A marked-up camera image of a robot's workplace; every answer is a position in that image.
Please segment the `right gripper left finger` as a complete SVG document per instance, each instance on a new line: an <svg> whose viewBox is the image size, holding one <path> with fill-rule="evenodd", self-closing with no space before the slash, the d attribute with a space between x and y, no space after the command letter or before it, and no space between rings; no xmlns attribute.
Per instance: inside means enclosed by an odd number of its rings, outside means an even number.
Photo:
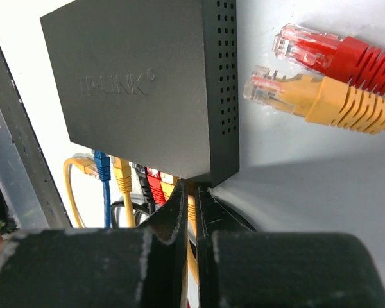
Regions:
<svg viewBox="0 0 385 308"><path fill-rule="evenodd" d="M135 228L29 230L0 251L0 307L185 307L187 183Z"/></svg>

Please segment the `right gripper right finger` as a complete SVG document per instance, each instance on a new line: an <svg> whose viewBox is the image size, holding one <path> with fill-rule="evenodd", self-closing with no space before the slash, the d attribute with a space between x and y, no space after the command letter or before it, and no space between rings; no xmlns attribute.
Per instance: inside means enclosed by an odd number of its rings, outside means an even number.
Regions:
<svg viewBox="0 0 385 308"><path fill-rule="evenodd" d="M201 307L385 307L372 256L337 232L258 232L197 188Z"/></svg>

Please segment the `yellow ethernet cable pulled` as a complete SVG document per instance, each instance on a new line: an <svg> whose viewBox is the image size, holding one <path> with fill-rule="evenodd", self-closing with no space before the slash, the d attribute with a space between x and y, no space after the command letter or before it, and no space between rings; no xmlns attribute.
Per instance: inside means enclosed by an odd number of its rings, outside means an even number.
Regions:
<svg viewBox="0 0 385 308"><path fill-rule="evenodd" d="M241 116L220 109L224 142L189 179L268 230L353 233L385 278L385 98L328 77L255 67Z"/></svg>

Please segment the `black network switch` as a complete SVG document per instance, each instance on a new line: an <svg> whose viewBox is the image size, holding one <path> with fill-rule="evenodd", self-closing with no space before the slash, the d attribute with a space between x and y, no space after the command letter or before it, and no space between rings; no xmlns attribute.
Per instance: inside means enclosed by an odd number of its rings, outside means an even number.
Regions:
<svg viewBox="0 0 385 308"><path fill-rule="evenodd" d="M71 142L215 187L239 171L235 1L73 1L41 17Z"/></svg>

